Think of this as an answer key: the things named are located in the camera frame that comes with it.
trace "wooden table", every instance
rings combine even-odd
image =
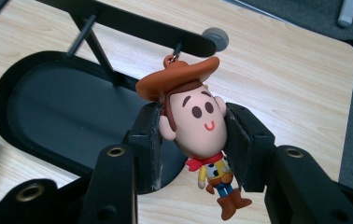
[[[353,48],[328,37],[213,1],[110,1],[142,16],[200,34],[224,30],[230,44],[206,84],[214,95],[249,108],[274,134],[276,144],[310,152],[337,180],[353,87]],[[94,30],[115,70],[141,78],[162,69],[173,52],[96,24]],[[10,1],[0,14],[0,76],[21,58],[42,50],[67,51],[78,35],[69,15],[36,1]],[[78,56],[95,61],[87,45]],[[181,60],[202,59],[182,53]],[[196,173],[184,169],[169,186],[138,197],[140,223],[220,223],[218,196],[196,188]],[[0,200],[32,178],[59,187],[76,179],[19,151],[0,137]],[[243,193],[253,204],[229,223],[267,223],[262,193]]]

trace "eye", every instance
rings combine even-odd
[[[206,102],[206,103],[205,103],[205,110],[206,110],[208,113],[212,114],[212,112],[214,112],[214,106],[212,106],[211,103]]]
[[[202,116],[202,111],[200,109],[200,107],[198,106],[194,106],[192,109],[191,109],[191,113],[193,114],[193,116],[197,119],[199,119],[201,116]]]

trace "cowboy hat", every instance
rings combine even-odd
[[[183,84],[200,80],[204,82],[219,66],[219,58],[211,57],[200,63],[186,62],[168,55],[163,61],[164,70],[143,77],[136,83],[136,93],[145,100],[158,101],[167,92]]]

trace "toy figure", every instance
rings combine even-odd
[[[179,148],[191,158],[186,162],[189,171],[199,171],[198,187],[205,187],[220,198],[221,217],[227,220],[236,209],[248,206],[250,199],[241,198],[233,189],[233,173],[223,155],[227,131],[224,117],[226,104],[220,97],[213,97],[203,82],[217,70],[219,59],[209,58],[188,65],[172,55],[165,57],[164,70],[142,78],[136,92],[149,101],[160,101],[163,114],[159,131],[166,140],[176,140]]]

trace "screw hole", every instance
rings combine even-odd
[[[341,211],[338,209],[333,209],[333,210],[331,210],[330,214],[331,214],[331,216],[335,217],[340,222],[348,222],[349,221],[348,215],[344,211]]]
[[[288,148],[285,151],[287,152],[287,155],[289,155],[290,157],[301,158],[304,156],[301,151],[294,148]]]
[[[105,206],[98,211],[97,218],[100,221],[110,221],[115,214],[116,208],[114,206]]]
[[[29,202],[39,197],[43,191],[45,191],[45,187],[43,185],[34,183],[20,190],[16,196],[16,199],[22,203]]]
[[[107,152],[107,155],[111,157],[118,157],[124,154],[124,151],[125,150],[122,147],[114,147]]]

